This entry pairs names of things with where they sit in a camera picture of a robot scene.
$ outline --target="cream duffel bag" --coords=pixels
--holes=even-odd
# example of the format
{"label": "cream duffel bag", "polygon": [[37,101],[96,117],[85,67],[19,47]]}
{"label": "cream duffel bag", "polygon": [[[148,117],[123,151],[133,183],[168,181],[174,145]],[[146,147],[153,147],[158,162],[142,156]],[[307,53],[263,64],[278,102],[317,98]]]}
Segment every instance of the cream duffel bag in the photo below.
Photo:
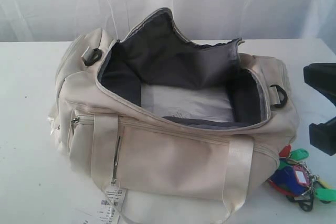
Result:
{"label": "cream duffel bag", "polygon": [[104,191],[223,200],[229,213],[279,165],[298,116],[285,65],[197,45],[161,8],[123,41],[78,37],[56,73],[58,148]]}

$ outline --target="zipper pull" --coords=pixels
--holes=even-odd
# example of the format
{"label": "zipper pull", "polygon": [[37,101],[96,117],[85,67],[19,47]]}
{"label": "zipper pull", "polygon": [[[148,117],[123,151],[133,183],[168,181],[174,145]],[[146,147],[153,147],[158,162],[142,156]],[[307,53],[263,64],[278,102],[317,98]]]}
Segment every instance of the zipper pull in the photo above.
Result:
{"label": "zipper pull", "polygon": [[71,120],[70,124],[71,124],[72,134],[75,133],[75,127],[74,127],[74,124],[75,124],[75,123],[78,123],[78,122],[79,122],[79,117],[73,118],[73,119]]}

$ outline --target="white curtain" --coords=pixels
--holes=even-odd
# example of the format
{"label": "white curtain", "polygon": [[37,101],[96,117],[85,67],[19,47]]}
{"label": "white curtain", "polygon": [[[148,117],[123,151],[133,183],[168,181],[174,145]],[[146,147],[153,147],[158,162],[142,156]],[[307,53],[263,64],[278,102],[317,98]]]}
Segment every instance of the white curtain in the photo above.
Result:
{"label": "white curtain", "polygon": [[122,39],[163,6],[189,39],[322,38],[336,51],[335,0],[0,0],[0,41],[69,41],[97,27]]}

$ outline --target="bag handle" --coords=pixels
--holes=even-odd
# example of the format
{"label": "bag handle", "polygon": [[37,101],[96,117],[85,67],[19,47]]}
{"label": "bag handle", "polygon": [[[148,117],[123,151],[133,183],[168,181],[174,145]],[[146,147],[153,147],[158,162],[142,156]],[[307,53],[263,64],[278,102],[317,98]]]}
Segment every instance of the bag handle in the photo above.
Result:
{"label": "bag handle", "polygon": [[[230,140],[222,190],[222,200],[226,208],[226,215],[222,220],[214,221],[212,224],[224,223],[234,212],[243,206],[248,190],[253,147],[254,141],[251,137],[241,136],[240,139]],[[140,224],[129,219],[119,211],[104,190],[103,192],[110,206],[120,215],[126,224]]]}

